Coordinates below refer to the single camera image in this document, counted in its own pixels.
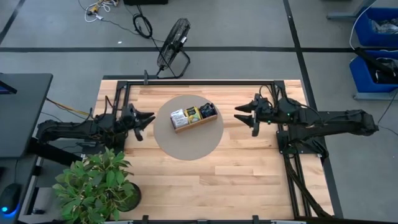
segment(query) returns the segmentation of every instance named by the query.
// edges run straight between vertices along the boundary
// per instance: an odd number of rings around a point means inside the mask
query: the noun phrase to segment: blue bin
[[[366,53],[375,58],[385,57],[398,59],[398,52],[386,52],[377,50],[367,50]],[[398,84],[377,84],[372,80],[366,62],[361,57],[356,57],[350,64],[349,68],[353,74],[356,89],[360,93],[389,93],[398,88]]]
[[[379,34],[373,31],[371,19],[384,21],[398,18],[398,9],[370,8],[357,21],[355,31],[363,46],[398,47],[398,34]]]

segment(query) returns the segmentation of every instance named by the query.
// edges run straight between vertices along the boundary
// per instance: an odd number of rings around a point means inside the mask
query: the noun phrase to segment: electric fan
[[[173,26],[172,30],[170,31],[169,35],[167,36],[162,49],[159,52],[159,56],[157,57],[157,66],[159,66],[159,71],[156,73],[156,77],[159,79],[165,78],[180,78],[184,75],[188,65],[191,63],[190,57],[183,51],[182,47],[184,43],[187,41],[187,34],[189,29],[191,28],[191,24],[189,23],[188,19],[179,19]],[[176,76],[173,73],[173,77],[159,77],[159,73],[164,71],[165,69],[170,68],[171,64],[175,56],[179,52],[182,52],[188,62],[185,65],[185,68],[182,70],[181,74]]]

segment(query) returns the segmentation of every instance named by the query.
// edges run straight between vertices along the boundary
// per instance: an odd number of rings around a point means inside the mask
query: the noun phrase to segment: computer mouse
[[[17,209],[21,185],[13,183],[8,185],[0,195],[0,209],[3,214],[10,214]]]

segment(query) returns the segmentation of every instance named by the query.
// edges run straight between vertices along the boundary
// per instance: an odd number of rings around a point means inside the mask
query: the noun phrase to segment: fan stand
[[[183,51],[182,49],[180,49],[180,52],[182,52],[185,56],[186,56],[186,58],[187,58],[187,64],[185,65],[185,68],[182,70],[182,72],[181,72],[181,74],[180,75],[178,75],[178,76],[172,76],[172,77],[162,77],[162,78],[160,78],[159,77],[159,73],[161,72],[161,71],[164,71],[164,66],[162,66],[162,67],[160,67],[159,68],[159,71],[157,71],[157,73],[156,73],[156,78],[158,78],[158,79],[174,79],[174,78],[181,78],[183,75],[184,75],[184,73],[185,73],[185,71],[187,70],[187,68],[188,68],[188,65],[191,63],[191,58],[187,55],[187,53],[185,53],[185,51]]]

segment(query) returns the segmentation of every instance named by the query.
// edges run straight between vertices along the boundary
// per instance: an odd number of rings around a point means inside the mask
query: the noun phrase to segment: wooden table
[[[105,95],[114,100],[117,82],[101,82],[95,114],[103,113]],[[291,98],[306,103],[300,80],[285,80],[285,84]],[[129,180],[141,188],[142,200],[133,211],[122,213],[121,219],[141,220],[143,215],[149,215],[150,220],[250,220],[253,215],[262,220],[293,219],[284,160],[275,136],[277,125],[262,123],[258,137],[254,138],[251,130],[233,117],[240,113],[234,107],[249,103],[259,87],[134,85],[129,103],[144,112],[156,114],[165,102],[178,95],[198,95],[210,100],[223,115],[224,133],[211,154],[194,161],[166,155],[155,141],[153,123],[143,132],[141,142],[130,133],[125,153],[132,164],[128,171],[135,175]],[[262,95],[272,99],[266,88]],[[333,214],[320,159],[315,154],[302,154],[300,158],[308,190],[325,211]],[[297,188],[296,194],[300,214],[304,215]]]

